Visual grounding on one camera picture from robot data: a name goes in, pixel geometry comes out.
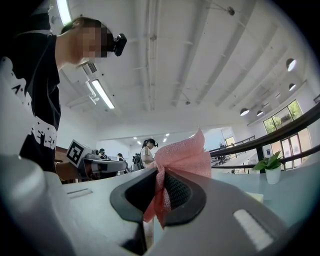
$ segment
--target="white wall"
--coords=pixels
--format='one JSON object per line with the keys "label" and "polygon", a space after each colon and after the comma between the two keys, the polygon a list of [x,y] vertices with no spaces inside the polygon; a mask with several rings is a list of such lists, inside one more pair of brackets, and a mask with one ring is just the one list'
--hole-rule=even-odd
{"label": "white wall", "polygon": [[130,158],[132,159],[130,157],[130,147],[115,139],[98,141],[95,148],[97,150],[104,149],[105,154],[112,160],[117,159],[118,153],[121,153],[128,163],[130,163]]}
{"label": "white wall", "polygon": [[221,129],[224,139],[228,139],[234,136],[234,132],[231,127],[225,127]]}
{"label": "white wall", "polygon": [[232,125],[232,131],[234,141],[236,143],[248,139],[254,135],[252,134],[252,131],[248,128],[246,124]]}
{"label": "white wall", "polygon": [[56,145],[67,149],[73,139],[95,149],[98,141],[97,124],[90,115],[72,110],[62,104]]}

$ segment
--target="gray table surface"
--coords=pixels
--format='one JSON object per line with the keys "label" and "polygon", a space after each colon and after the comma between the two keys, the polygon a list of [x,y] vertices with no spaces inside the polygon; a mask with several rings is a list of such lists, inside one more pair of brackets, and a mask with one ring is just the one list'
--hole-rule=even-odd
{"label": "gray table surface", "polygon": [[263,194],[263,204],[288,227],[310,214],[320,192],[320,162],[281,172],[280,181],[270,185],[266,174],[215,173],[213,179],[245,192]]}

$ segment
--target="white graphic print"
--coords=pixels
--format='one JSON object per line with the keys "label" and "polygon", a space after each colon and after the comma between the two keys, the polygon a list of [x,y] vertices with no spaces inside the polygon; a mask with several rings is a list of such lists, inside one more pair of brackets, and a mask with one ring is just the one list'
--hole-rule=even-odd
{"label": "white graphic print", "polygon": [[[22,105],[34,116],[31,105],[32,99],[28,92],[26,92],[25,95],[26,80],[24,78],[17,79],[13,72],[12,61],[8,57],[3,57],[0,60],[0,75],[4,76],[9,82],[13,93],[20,99]],[[31,134],[33,134],[36,142],[39,144],[43,144],[52,150],[55,149],[57,130],[53,125],[46,123],[36,116],[34,117],[34,125],[29,132],[29,135]]]}

